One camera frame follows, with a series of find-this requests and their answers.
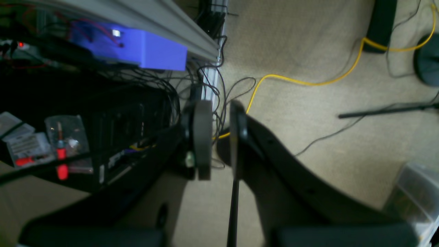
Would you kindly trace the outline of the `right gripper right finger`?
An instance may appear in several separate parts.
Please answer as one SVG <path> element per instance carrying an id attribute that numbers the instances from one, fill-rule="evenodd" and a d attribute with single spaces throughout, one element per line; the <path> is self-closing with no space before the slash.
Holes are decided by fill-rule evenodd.
<path id="1" fill-rule="evenodd" d="M 230 161 L 254 194 L 268 247 L 415 247 L 405 220 L 370 208 L 314 175 L 232 101 Z"/>

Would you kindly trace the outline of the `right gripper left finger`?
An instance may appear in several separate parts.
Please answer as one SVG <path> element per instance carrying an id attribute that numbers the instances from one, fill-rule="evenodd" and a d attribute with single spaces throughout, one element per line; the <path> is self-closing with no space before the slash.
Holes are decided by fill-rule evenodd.
<path id="1" fill-rule="evenodd" d="M 121 177 L 71 206 L 30 221 L 22 247 L 164 247 L 186 181 L 211 177 L 212 103 L 191 103 Z"/>

